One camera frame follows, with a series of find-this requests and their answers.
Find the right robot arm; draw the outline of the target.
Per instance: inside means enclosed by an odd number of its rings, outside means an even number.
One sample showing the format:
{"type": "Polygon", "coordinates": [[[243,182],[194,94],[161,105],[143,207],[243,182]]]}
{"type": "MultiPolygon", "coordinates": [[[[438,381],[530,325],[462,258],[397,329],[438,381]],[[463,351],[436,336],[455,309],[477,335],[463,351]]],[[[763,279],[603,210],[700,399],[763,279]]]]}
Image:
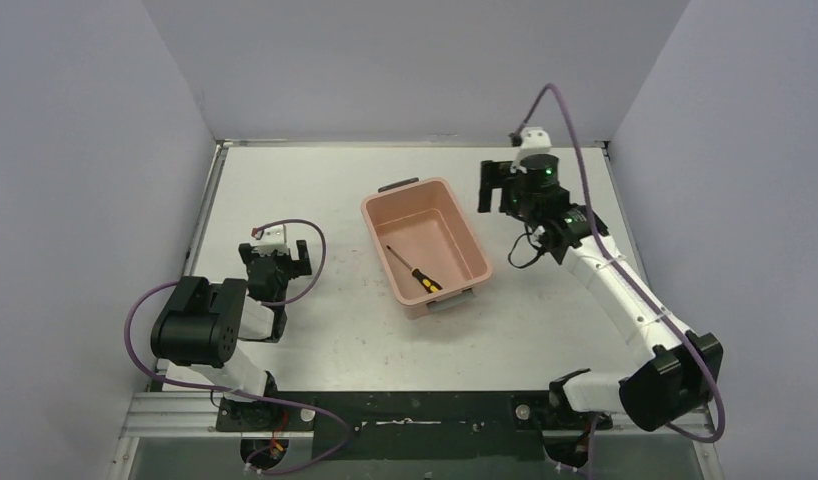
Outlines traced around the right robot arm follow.
{"type": "Polygon", "coordinates": [[[549,417],[565,429],[597,412],[623,413],[645,431],[668,427],[713,400],[723,347],[654,299],[630,271],[605,223],[588,206],[571,201],[558,166],[551,154],[482,162],[478,210],[489,212],[499,190],[500,212],[523,224],[538,257],[552,256],[593,296],[636,368],[631,373],[583,368],[552,381],[549,417]]]}

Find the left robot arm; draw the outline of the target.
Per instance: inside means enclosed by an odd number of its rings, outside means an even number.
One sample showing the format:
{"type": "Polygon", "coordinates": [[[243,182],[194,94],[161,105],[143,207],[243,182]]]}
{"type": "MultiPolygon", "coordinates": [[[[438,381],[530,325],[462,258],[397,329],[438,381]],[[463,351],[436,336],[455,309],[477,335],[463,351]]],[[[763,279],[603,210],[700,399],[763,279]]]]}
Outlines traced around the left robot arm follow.
{"type": "Polygon", "coordinates": [[[274,428],[282,404],[274,396],[273,375],[258,367],[238,346],[241,340],[278,342],[285,331],[288,285],[313,274],[307,242],[242,243],[238,254],[246,277],[212,283],[184,276],[174,288],[151,331],[153,354],[187,367],[223,389],[226,399],[244,402],[242,417],[258,431],[274,428]]]}

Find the black yellow handled screwdriver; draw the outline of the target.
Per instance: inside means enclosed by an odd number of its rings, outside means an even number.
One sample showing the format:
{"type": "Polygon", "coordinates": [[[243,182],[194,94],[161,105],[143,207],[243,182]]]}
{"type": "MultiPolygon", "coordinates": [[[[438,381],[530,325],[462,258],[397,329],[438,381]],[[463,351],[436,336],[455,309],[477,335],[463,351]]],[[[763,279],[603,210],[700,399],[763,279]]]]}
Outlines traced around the black yellow handled screwdriver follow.
{"type": "Polygon", "coordinates": [[[411,276],[425,289],[428,293],[437,293],[442,290],[442,286],[430,276],[423,273],[418,268],[414,268],[407,260],[405,260],[396,250],[390,245],[386,246],[390,252],[401,264],[410,270],[411,276]]]}

